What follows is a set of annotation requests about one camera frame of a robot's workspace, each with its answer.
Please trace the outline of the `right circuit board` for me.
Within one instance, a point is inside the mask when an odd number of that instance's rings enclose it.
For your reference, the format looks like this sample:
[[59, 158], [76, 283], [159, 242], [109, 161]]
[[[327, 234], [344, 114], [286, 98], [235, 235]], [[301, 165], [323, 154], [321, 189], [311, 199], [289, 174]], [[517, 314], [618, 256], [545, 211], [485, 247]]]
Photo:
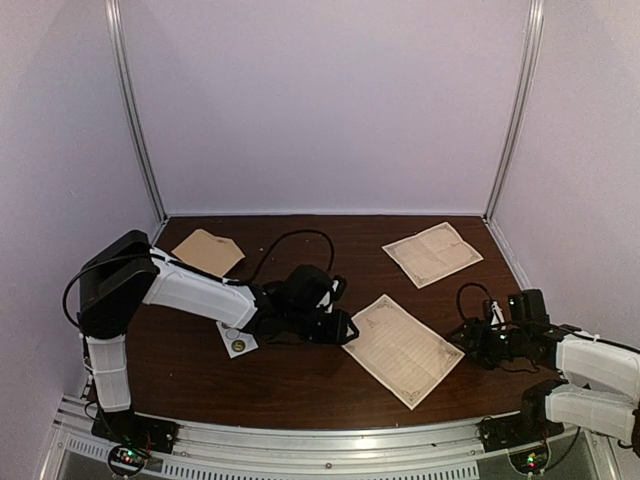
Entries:
[[539, 474], [549, 462], [549, 450], [544, 446], [511, 451], [509, 462], [519, 474]]

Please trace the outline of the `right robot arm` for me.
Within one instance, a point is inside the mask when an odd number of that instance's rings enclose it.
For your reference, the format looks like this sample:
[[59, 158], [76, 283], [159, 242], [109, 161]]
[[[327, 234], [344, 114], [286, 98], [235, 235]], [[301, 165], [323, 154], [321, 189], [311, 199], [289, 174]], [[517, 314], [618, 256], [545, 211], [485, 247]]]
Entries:
[[554, 325], [538, 289], [509, 296], [505, 321], [494, 298], [482, 317], [462, 316], [448, 336], [482, 368], [494, 370], [526, 360], [531, 372], [545, 368], [556, 378], [527, 389], [517, 414], [487, 420], [487, 449], [543, 440], [564, 425], [613, 437], [639, 449], [639, 351], [571, 325]]

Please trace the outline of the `left aluminium frame post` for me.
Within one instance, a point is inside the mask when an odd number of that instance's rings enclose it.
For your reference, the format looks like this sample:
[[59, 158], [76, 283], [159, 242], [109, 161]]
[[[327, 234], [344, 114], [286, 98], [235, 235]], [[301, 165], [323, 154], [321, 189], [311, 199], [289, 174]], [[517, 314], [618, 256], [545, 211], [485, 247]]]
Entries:
[[167, 221], [168, 215], [161, 197], [156, 175], [154, 173], [139, 108], [136, 101], [134, 83], [126, 50], [126, 39], [122, 23], [120, 2], [106, 0], [104, 2], [107, 29], [112, 45], [115, 70], [124, 105], [125, 118], [128, 124], [135, 156], [140, 168], [142, 180], [149, 197], [154, 217], [159, 224]]

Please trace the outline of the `aluminium frame post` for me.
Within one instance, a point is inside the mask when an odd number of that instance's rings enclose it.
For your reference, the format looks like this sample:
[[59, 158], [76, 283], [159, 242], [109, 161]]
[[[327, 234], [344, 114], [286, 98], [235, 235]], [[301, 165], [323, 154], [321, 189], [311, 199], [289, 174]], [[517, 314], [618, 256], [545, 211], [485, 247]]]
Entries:
[[154, 217], [159, 224], [167, 221], [168, 215], [161, 197], [156, 175], [154, 173], [139, 108], [136, 101], [134, 83], [126, 50], [126, 39], [122, 23], [120, 2], [106, 0], [104, 2], [107, 29], [112, 45], [115, 70], [124, 105], [125, 118], [128, 124], [135, 156], [140, 168], [142, 180], [149, 197]]
[[502, 192], [506, 186], [508, 172], [517, 149], [526, 106], [539, 59], [544, 31], [544, 6], [545, 2], [543, 0], [531, 0], [529, 2], [529, 13], [526, 22], [521, 65], [514, 101], [500, 160], [483, 215], [486, 224], [490, 224], [496, 215]]

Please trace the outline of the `front aluminium rail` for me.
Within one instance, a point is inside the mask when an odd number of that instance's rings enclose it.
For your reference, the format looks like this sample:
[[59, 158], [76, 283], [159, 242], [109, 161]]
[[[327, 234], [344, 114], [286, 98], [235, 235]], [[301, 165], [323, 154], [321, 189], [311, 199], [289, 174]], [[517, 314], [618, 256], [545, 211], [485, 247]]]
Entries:
[[[93, 405], [63, 396], [35, 479], [122, 479], [109, 469], [114, 442], [92, 435]], [[512, 464], [524, 446], [487, 451], [469, 419], [360, 430], [256, 429], [172, 420], [173, 450], [152, 452], [131, 479], [622, 479], [612, 443], [582, 429], [546, 440], [541, 475]]]

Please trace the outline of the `brown paper envelope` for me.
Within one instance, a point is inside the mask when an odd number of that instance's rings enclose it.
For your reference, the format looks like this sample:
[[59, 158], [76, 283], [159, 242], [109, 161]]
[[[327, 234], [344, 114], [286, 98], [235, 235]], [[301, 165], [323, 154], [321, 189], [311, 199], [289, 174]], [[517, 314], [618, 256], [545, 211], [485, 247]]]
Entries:
[[228, 274], [245, 258], [232, 239], [215, 236], [204, 229], [194, 230], [172, 254], [192, 267], [219, 277]]

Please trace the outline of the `white sticker sheet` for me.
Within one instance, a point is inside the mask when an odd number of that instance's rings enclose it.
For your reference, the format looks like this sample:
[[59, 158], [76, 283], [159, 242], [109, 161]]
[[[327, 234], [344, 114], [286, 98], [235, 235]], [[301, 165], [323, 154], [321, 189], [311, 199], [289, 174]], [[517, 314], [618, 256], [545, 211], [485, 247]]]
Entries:
[[231, 359], [245, 355], [259, 348], [259, 345], [253, 335], [231, 328], [222, 322], [217, 322], [216, 326], [225, 349]]

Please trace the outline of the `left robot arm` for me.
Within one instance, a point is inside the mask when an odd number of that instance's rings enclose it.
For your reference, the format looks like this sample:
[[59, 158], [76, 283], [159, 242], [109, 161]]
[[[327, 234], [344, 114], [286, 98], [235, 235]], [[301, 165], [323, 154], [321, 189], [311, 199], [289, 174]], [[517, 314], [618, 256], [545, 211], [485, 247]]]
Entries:
[[84, 338], [106, 429], [123, 444], [137, 442], [144, 424], [134, 415], [126, 336], [144, 309], [178, 311], [254, 337], [292, 334], [304, 342], [344, 346], [360, 335], [338, 308], [347, 282], [302, 264], [283, 280], [258, 284], [207, 273], [153, 246], [130, 230], [79, 273], [77, 323]]

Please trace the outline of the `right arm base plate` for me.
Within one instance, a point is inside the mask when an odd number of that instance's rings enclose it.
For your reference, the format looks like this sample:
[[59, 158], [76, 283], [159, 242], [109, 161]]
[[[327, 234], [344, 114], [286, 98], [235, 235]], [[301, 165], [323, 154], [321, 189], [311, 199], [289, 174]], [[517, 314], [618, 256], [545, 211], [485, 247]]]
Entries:
[[485, 417], [477, 424], [477, 428], [486, 453], [541, 443], [565, 430], [562, 423], [526, 420], [521, 413]]

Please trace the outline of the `right aluminium frame post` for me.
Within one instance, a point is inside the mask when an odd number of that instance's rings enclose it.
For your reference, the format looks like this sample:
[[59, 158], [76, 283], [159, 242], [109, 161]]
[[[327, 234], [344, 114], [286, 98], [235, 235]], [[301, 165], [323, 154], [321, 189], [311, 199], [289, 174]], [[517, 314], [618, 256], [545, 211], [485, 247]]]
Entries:
[[506, 186], [508, 172], [517, 149], [526, 106], [539, 59], [544, 31], [544, 6], [545, 2], [543, 0], [531, 0], [529, 2], [529, 13], [526, 22], [521, 65], [514, 101], [500, 160], [483, 215], [486, 224], [490, 224], [496, 215], [502, 192]]

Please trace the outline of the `left circuit board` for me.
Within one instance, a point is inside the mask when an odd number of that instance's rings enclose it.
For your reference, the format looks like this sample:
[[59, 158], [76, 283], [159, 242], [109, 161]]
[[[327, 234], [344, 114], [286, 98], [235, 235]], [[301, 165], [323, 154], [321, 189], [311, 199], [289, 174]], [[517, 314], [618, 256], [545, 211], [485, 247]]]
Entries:
[[148, 456], [126, 446], [115, 446], [107, 455], [107, 465], [113, 473], [131, 476], [140, 473], [147, 465]]

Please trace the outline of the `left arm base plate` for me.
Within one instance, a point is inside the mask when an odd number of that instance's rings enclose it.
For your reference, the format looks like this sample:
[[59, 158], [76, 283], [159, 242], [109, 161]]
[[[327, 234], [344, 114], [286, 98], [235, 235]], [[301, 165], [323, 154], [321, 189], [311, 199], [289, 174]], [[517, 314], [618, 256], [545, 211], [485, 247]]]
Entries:
[[170, 454], [178, 433], [178, 424], [136, 414], [132, 409], [120, 412], [98, 410], [91, 433], [141, 450]]

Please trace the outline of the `letter sheet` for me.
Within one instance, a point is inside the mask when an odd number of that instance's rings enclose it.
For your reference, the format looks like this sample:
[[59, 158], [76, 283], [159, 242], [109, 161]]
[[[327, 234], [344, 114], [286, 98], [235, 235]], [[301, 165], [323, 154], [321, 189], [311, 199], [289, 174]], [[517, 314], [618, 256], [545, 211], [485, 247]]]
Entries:
[[448, 222], [384, 245], [382, 250], [418, 289], [483, 260]]
[[353, 317], [344, 350], [408, 409], [415, 409], [464, 353], [384, 294]]

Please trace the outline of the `circuit board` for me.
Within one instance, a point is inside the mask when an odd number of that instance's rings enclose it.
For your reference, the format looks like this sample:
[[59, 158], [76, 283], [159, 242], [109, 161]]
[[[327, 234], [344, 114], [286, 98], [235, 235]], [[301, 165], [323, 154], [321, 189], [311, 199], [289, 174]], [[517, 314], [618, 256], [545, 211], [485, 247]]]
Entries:
[[549, 462], [549, 450], [544, 446], [511, 451], [509, 462], [519, 474], [539, 474]]
[[126, 446], [115, 446], [107, 455], [107, 465], [113, 473], [131, 476], [140, 473], [147, 465], [148, 456]]

